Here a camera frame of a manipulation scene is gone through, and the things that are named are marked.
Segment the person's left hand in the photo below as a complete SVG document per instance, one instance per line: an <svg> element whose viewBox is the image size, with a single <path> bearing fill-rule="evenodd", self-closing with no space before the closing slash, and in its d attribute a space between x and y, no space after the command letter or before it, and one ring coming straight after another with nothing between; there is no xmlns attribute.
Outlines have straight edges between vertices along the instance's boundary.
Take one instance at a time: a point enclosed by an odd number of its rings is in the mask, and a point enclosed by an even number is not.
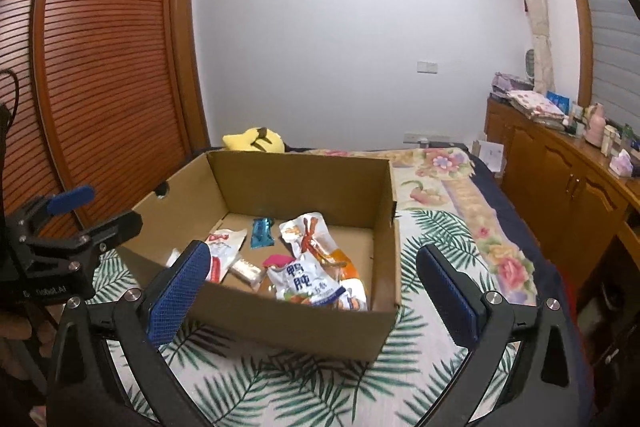
<svg viewBox="0 0 640 427"><path fill-rule="evenodd" d="M56 329L52 324L44 320L37 327L36 332L39 353L43 358L50 358ZM9 346L10 340L29 340L32 337L32 324L27 317L1 312L1 368L10 376L26 381L29 379L27 369L17 360L16 355Z"/></svg>

